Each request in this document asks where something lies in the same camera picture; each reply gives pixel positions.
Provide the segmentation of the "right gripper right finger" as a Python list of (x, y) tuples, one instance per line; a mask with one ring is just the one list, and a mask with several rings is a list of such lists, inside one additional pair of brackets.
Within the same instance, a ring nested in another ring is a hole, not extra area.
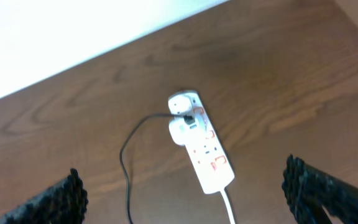
[(289, 155), (282, 190), (297, 223), (358, 224), (358, 188)]

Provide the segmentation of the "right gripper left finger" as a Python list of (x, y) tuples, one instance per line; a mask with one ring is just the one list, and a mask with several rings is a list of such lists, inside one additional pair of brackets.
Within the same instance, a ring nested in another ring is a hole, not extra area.
[(0, 224), (82, 224), (88, 193), (78, 171), (0, 217)]

